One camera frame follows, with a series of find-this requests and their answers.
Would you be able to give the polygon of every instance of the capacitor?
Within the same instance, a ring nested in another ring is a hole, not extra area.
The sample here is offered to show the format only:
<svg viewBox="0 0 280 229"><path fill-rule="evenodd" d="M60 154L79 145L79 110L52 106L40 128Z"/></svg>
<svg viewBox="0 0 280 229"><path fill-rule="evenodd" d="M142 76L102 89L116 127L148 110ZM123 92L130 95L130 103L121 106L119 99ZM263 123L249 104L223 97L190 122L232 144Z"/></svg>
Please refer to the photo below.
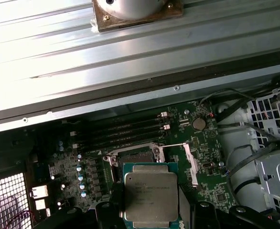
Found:
<svg viewBox="0 0 280 229"><path fill-rule="evenodd" d="M82 197L86 197L86 196L87 196L87 192L86 192L86 191L83 191L83 192L81 193L81 196L82 196Z"/></svg>
<svg viewBox="0 0 280 229"><path fill-rule="evenodd" d="M62 189L65 189L66 187L68 187L68 185L69 185L69 183L62 183L60 187Z"/></svg>
<svg viewBox="0 0 280 229"><path fill-rule="evenodd" d="M57 179L57 178L59 178L59 177L60 177L59 174L52 175L52 176L51 176L51 180L55 180L55 179Z"/></svg>
<svg viewBox="0 0 280 229"><path fill-rule="evenodd" d="M218 163L218 166L220 166L220 167L224 167L224 165L225 165L225 163L224 163L223 161L220 161L220 162Z"/></svg>
<svg viewBox="0 0 280 229"><path fill-rule="evenodd" d="M79 181L82 181L83 179L84 179L83 175L79 175L79 176L78 176L78 180L79 180Z"/></svg>
<svg viewBox="0 0 280 229"><path fill-rule="evenodd" d="M84 183L80 184L80 185L79 185L79 188L80 188L81 190L85 189L85 184L84 184Z"/></svg>
<svg viewBox="0 0 280 229"><path fill-rule="evenodd" d="M82 171L82 167L78 166L78 167L76 167L76 170L77 170L77 172L80 172L80 171Z"/></svg>
<svg viewBox="0 0 280 229"><path fill-rule="evenodd" d="M204 130L206 128L206 121L202 118L196 118L193 122L193 128L195 130Z"/></svg>

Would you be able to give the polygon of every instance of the cable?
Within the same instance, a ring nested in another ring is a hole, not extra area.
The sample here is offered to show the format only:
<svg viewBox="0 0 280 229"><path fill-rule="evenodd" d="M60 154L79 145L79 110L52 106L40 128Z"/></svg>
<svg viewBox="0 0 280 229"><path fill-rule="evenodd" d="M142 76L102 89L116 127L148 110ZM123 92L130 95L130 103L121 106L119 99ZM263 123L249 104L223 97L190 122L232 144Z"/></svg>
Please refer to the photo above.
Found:
<svg viewBox="0 0 280 229"><path fill-rule="evenodd" d="M15 222L16 220L20 219L22 216L25 216L27 213L29 213L30 216L32 217L32 220L33 220L34 222L36 222L34 213L33 213L32 211L30 211L30 210L24 210L24 211L19 212L19 213L16 214L15 216L13 216L13 217L11 218L11 220L7 223L7 225L5 226L4 229L8 229L9 226L10 226L10 224L12 224L12 223Z"/></svg>
<svg viewBox="0 0 280 229"><path fill-rule="evenodd" d="M254 98L260 98L260 97L264 97L264 96L271 94L274 89L280 88L280 75L275 76L271 80L270 84L263 85L260 88L262 88L261 91L260 91L260 89L256 89L256 90L252 90L249 92L245 92L245 94L248 94ZM230 106L228 109L226 109L223 112L221 112L220 114L218 114L216 116L216 121L218 123L221 122L225 118L232 115L236 110L238 110L242 106L246 105L250 100L251 99L249 99L249 98L242 98L242 99L238 100L232 106Z"/></svg>
<svg viewBox="0 0 280 229"><path fill-rule="evenodd" d="M212 94L206 96L205 98L203 98L203 99L199 102L198 107L199 107L201 110L205 111L208 115L213 115L211 112L209 112L206 108L204 108L204 107L202 106L203 102L204 102L205 100L209 99L210 97L216 95L216 94L219 94L219 93L221 93L221 92L226 92L226 91L232 91L232 92L235 92L235 93L237 93L237 94L239 94L239 95L241 95L241 96L243 96L243 97L245 97L245 98L247 98L247 99L249 99L249 100L255 100L254 97L252 97L252 96L250 96L250 95L248 95L248 94L239 92L239 91L237 91L236 89L226 88L226 89L223 89L223 90L214 92L214 93L212 93Z"/></svg>
<svg viewBox="0 0 280 229"><path fill-rule="evenodd" d="M244 188L246 185L250 185L250 184L261 184L260 182L260 178L259 177L255 177L253 179L244 181L243 183L239 184L238 187L235 189L234 193L237 194L242 188Z"/></svg>
<svg viewBox="0 0 280 229"><path fill-rule="evenodd" d="M267 147L260 149L257 153L245 158L241 162L239 162L229 173L229 177L232 177L237 171L239 171L241 168L249 164L250 162L253 162L254 160L258 159L259 157L262 157L266 154L269 154L277 147L277 144L272 142Z"/></svg>
<svg viewBox="0 0 280 229"><path fill-rule="evenodd" d="M255 131L257 131L262 136L267 137L270 142L277 141L276 137L274 137L273 135L267 133L266 131L264 131L264 130L260 129L259 127L256 127L256 126L254 126L253 124L250 124L250 123L240 122L240 123L222 124L222 125L218 125L218 128L231 128L231 127L242 127L242 126L247 126L247 127L250 127L252 129L254 129Z"/></svg>
<svg viewBox="0 0 280 229"><path fill-rule="evenodd" d="M240 201L237 199L237 196L235 195L234 189L232 187L231 179L229 176L226 177L226 183L227 183L229 193L232 196L232 198L235 200L236 204L241 205Z"/></svg>
<svg viewBox="0 0 280 229"><path fill-rule="evenodd" d="M232 156L232 154L233 154L234 152L236 152L238 149L245 149L245 148L247 148L247 147L250 147L250 150L251 150L252 154L255 153L255 151L254 151L254 149L253 149L253 146L250 145L250 144L248 144L248 145L243 145L243 146L238 146L238 147L234 148L234 149L228 154L228 156L227 156L227 160L226 160L226 168L227 168L227 170L229 170L229 167L228 167L228 165L229 165L229 159L230 159L230 157Z"/></svg>

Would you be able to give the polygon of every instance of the electrolytic capacitor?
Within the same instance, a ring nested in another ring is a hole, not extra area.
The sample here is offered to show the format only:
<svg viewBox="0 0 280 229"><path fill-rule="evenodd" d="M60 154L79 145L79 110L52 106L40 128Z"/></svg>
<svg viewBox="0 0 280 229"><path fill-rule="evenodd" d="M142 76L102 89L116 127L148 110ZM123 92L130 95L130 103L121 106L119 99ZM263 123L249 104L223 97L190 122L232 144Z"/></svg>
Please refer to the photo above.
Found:
<svg viewBox="0 0 280 229"><path fill-rule="evenodd" d="M55 175L52 175L52 176L51 176L51 179L52 179L52 180L55 180L55 179L57 179L57 178L59 178L59 177L60 177L59 174L55 174Z"/></svg>
<svg viewBox="0 0 280 229"><path fill-rule="evenodd" d="M82 197L86 197L86 196L87 196L87 192L86 192L86 191L83 191L83 192L81 193L81 196L82 196Z"/></svg>
<svg viewBox="0 0 280 229"><path fill-rule="evenodd" d="M82 181L83 179L84 179L83 175L79 175L79 176L78 176L78 180L79 180L79 181Z"/></svg>
<svg viewBox="0 0 280 229"><path fill-rule="evenodd" d="M68 187L68 185L69 185L69 183L62 183L62 184L60 185L60 188L63 190L63 189L65 189L66 187Z"/></svg>
<svg viewBox="0 0 280 229"><path fill-rule="evenodd" d="M80 184L80 185L79 185L79 188L80 188L81 190L85 189L85 184L84 184L84 183Z"/></svg>

